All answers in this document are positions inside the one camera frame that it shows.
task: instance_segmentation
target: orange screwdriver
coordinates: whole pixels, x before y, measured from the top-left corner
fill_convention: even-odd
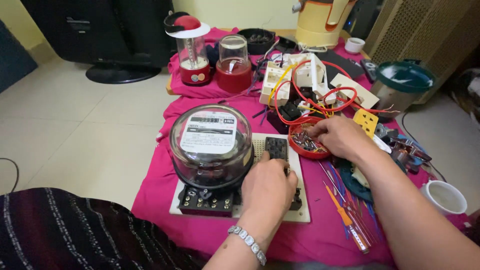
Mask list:
[[[345,224],[345,226],[348,228],[348,230],[352,234],[353,240],[357,244],[357,247],[359,248],[359,250],[363,254],[367,254],[369,252],[368,247],[367,247],[367,243],[365,242],[363,237],[360,234],[357,233],[357,231],[355,230],[355,228],[352,225],[353,224],[352,219],[350,217],[348,217],[347,213],[345,212],[345,209],[343,209],[343,207],[340,206],[340,204],[336,200],[335,196],[333,196],[332,191],[327,186],[325,181],[323,181],[323,183],[325,184],[325,188],[327,189],[328,193],[330,194],[330,197],[332,198],[333,203],[336,205],[336,209],[337,209],[338,213],[340,214],[340,216],[342,217],[343,223]]]

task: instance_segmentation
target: white floor tile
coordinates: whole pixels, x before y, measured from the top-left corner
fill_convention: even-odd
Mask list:
[[[96,123],[123,123],[154,125],[164,123],[163,111],[178,96],[165,90],[169,75],[133,84],[116,85],[93,109],[85,121]]]
[[[83,122],[27,188],[61,188],[130,209],[147,173],[158,130],[152,126]]]
[[[82,121],[111,89],[83,66],[56,59],[0,94],[0,116]]]
[[[468,203],[480,209],[480,131],[449,97],[437,95],[405,117],[406,129],[432,157],[432,164]]]
[[[23,118],[0,120],[0,157],[12,159],[20,167],[16,190],[32,179],[79,123]],[[12,190],[15,178],[15,166],[0,160],[0,195]]]

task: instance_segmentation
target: meter label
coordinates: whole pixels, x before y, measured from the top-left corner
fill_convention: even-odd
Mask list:
[[[187,152],[225,154],[235,145],[237,118],[228,112],[199,111],[183,130],[180,147]]]

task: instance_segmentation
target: silver bracelet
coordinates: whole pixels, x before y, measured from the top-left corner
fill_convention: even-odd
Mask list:
[[[253,239],[252,236],[248,235],[247,231],[242,229],[239,226],[231,226],[228,229],[228,234],[238,234],[241,239],[245,240],[245,243],[247,246],[250,247],[252,252],[257,256],[257,259],[260,261],[260,264],[262,266],[265,266],[265,263],[267,263],[267,258],[265,258],[265,254],[260,250],[260,247],[258,246],[257,243],[255,243],[255,240]]]

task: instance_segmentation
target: pink tablecloth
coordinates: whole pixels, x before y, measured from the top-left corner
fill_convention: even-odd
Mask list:
[[[207,40],[212,41],[226,33],[213,28]],[[347,54],[342,44],[343,41],[340,40],[339,46],[335,49],[338,54],[357,61],[361,59],[360,55]],[[172,102],[164,112],[163,116],[166,122],[160,130],[157,138],[158,145],[155,148],[147,176],[142,182],[133,204],[132,212],[138,218],[157,224],[178,245],[213,254],[225,240],[229,226],[235,224],[236,221],[169,214],[168,210],[178,177],[171,163],[172,154],[168,133],[173,122],[186,110],[201,104],[216,103],[231,94],[220,90],[215,84],[215,80],[204,87],[183,85],[180,81],[178,61],[175,57],[172,58],[169,69],[172,72],[171,87],[182,97]],[[367,89],[371,86],[364,75],[357,81]],[[264,108],[264,105],[258,102],[258,97],[233,98],[227,104],[240,110],[251,121],[253,132],[277,133],[267,121],[260,125],[261,117],[252,119],[252,115]],[[399,128],[396,122],[390,123],[388,126]],[[287,261],[314,260],[336,266],[360,265],[372,261],[393,265],[394,262],[386,242],[380,242],[371,249],[369,254],[363,255],[351,239],[345,238],[340,216],[322,183],[322,180],[328,182],[327,176],[313,160],[301,158],[300,163],[311,222],[308,224],[283,223],[270,245],[267,258]],[[410,178],[417,187],[427,182],[427,174],[423,171],[418,175],[411,175]],[[368,213],[366,208],[362,207],[362,212]],[[375,234],[372,218],[364,214],[364,220]],[[458,227],[461,227],[466,220],[466,215],[451,218],[451,221]]]

